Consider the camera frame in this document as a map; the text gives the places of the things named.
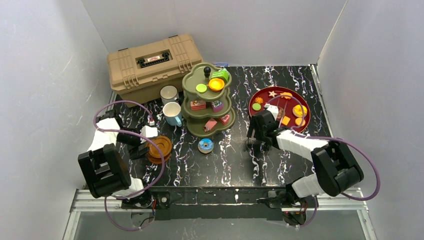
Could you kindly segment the red layered cake square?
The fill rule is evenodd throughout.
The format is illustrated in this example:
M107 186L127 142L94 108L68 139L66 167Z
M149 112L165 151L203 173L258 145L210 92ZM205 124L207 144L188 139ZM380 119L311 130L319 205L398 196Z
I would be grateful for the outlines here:
M206 109L207 103L203 100L194 100L190 102L190 109L192 111Z

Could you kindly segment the pink sprinkled cake slice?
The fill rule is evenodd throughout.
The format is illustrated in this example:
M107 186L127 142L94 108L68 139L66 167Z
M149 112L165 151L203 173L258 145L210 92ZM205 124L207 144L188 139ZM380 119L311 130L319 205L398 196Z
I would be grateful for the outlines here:
M229 122L230 122L230 120L231 120L231 116L230 116L230 114L226 114L226 115L224 115L224 116L222 116L222 117L220 117L219 119L218 119L224 126L226 126Z

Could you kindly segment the red round lacquer tray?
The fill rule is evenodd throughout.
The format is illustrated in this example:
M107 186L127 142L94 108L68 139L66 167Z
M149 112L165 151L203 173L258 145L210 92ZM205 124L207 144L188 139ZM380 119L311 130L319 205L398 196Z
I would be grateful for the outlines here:
M250 116L255 115L256 113L265 110L264 105L268 104L269 101L271 100L271 98L269 97L268 92L270 91L275 91L277 93L277 96L275 97L276 99L273 100L270 104L271 105L275 105L278 106L279 109L279 113L278 113L278 117L276 122L280 124L281 127L288 127L291 128L293 127L295 131L301 133L303 132L311 119L311 114L310 114L310 107L308 106L306 100L298 93L296 93L295 91L286 88L286 87L281 87L281 86L270 86L270 87L265 87L261 90L259 90L258 92L256 92L250 99L249 104L248 104L248 113ZM285 99L285 98L281 98L280 97L280 93L283 92L288 92L292 94L292 98L290 100ZM263 98L263 103L261 104L261 110L260 111L254 111L252 109L252 104L255 103L255 98L256 97L261 97ZM292 109L294 106L296 105L304 105L307 107L307 116L306 117L302 117L303 119L306 120L306 124L302 127L296 126L295 124L295 119L297 118L296 116L294 116ZM291 118L288 126L284 126L282 125L282 119L284 116L287 116L289 118Z

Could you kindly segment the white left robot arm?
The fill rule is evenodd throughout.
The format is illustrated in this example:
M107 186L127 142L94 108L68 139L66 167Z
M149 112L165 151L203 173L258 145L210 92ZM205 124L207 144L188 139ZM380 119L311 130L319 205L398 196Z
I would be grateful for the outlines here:
M128 145L131 160L137 160L150 148L136 136L118 132L96 130L93 141L86 152L78 155L77 161L94 198L115 197L129 201L143 198L143 181L130 175L128 166L116 148L117 142Z

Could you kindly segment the pink swirl roll cake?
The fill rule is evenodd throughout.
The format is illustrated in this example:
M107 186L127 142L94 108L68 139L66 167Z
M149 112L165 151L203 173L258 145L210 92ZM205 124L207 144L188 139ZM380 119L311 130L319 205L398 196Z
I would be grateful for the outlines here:
M210 132L217 125L217 123L217 120L215 120L214 118L210 118L203 126L204 132Z

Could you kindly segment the brown wooden coasters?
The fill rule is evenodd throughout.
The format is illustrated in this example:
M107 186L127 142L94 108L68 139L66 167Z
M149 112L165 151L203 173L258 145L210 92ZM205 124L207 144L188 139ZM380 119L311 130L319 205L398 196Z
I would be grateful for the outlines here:
M147 159L153 163L160 165L162 163L161 155L164 158L164 161L167 162L171 157L172 142L171 140L163 135L160 135L152 140L152 142L158 147L154 147L152 143L148 143L147 147L149 149L147 153Z

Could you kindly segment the green three-tier serving stand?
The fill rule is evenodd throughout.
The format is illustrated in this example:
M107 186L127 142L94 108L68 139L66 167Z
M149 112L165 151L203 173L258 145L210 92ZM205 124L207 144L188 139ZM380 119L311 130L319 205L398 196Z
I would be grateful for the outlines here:
M224 67L202 62L184 76L182 115L188 131L210 138L229 130L236 120L230 97L232 76Z

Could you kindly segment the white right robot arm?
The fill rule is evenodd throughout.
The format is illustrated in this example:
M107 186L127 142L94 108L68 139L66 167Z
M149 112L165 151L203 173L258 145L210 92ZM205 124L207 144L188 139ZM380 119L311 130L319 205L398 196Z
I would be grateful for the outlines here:
M312 162L313 174L301 177L285 187L294 200L322 194L335 197L364 179L364 173L347 144L306 138L287 127L279 127L268 110L251 117L247 137Z

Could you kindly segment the purple frosted cake slice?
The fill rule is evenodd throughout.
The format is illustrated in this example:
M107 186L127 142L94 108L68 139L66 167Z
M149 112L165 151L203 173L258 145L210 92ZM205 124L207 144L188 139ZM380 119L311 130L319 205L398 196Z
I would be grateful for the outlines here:
M211 102L211 107L214 113L218 113L223 110L224 103L222 101L216 100Z

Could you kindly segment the green cube sweet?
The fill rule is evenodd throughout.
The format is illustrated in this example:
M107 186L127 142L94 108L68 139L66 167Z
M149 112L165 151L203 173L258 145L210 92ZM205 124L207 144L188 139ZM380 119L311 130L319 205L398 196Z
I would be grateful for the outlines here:
M216 72L213 72L210 76L211 79L222 79L224 83L226 84L229 81L230 73L225 69L222 68Z

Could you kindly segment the blue frosted donut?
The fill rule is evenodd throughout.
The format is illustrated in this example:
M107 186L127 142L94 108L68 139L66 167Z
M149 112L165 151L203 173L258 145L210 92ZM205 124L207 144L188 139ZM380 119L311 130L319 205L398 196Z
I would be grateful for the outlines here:
M198 150L203 154L209 154L214 149L214 143L209 138L202 138L198 143Z

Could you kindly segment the blue mug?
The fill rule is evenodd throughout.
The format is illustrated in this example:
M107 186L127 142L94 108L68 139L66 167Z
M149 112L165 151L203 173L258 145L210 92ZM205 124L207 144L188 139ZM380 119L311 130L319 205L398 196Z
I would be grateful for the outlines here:
M177 102L168 102L163 106L163 115L166 122L174 127L181 127L183 125L182 108Z

